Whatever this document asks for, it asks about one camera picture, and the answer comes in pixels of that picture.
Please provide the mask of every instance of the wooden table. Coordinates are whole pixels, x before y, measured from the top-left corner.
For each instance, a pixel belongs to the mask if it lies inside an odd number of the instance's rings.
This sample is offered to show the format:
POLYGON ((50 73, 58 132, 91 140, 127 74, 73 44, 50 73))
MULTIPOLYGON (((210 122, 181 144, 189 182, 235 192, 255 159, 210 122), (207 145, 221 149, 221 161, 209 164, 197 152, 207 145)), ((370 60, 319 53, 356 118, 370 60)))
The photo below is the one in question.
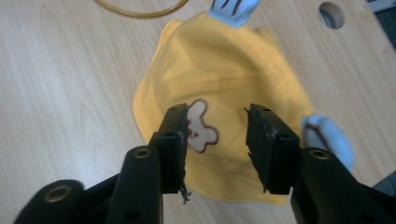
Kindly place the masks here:
MULTIPOLYGON (((156 10, 176 1, 113 2, 156 10)), ((273 31, 319 114, 348 135, 353 175, 372 186, 396 169, 396 55, 364 0, 334 0, 345 24, 318 17, 319 0, 262 0, 251 27, 273 31)), ((170 20, 211 2, 190 1, 159 19, 120 16, 94 1, 3 1, 0 6, 0 223, 43 186, 76 179, 88 188, 144 145, 132 100, 170 20)), ((165 223, 294 223, 290 205, 219 203, 193 193, 164 197, 165 223)))

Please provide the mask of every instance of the cartoon bear print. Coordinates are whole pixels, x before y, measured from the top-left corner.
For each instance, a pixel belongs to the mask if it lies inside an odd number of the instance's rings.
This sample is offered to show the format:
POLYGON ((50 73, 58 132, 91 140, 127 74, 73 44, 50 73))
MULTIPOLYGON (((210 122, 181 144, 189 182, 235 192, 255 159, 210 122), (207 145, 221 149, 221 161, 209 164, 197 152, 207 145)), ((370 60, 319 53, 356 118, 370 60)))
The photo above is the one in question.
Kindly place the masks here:
POLYGON ((206 101, 196 100, 190 105, 187 115, 188 143, 190 147, 198 152, 205 152, 207 145, 215 145, 218 142, 218 131, 212 127, 206 126, 203 117, 207 110, 206 101))

